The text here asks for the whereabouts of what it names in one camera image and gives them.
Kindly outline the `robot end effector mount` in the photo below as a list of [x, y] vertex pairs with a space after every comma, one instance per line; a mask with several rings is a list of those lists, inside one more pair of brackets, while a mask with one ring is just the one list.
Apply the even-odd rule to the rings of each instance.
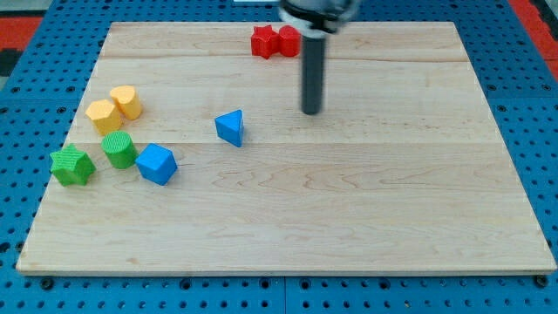
[[358, 13], [362, 0], [280, 0], [278, 15], [307, 38], [336, 34]]

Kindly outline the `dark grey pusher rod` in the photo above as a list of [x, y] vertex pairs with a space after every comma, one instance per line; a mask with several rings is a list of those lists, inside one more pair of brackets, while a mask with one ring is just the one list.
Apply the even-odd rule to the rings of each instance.
[[307, 115], [316, 115], [322, 110], [325, 52], [325, 38], [303, 37], [301, 110]]

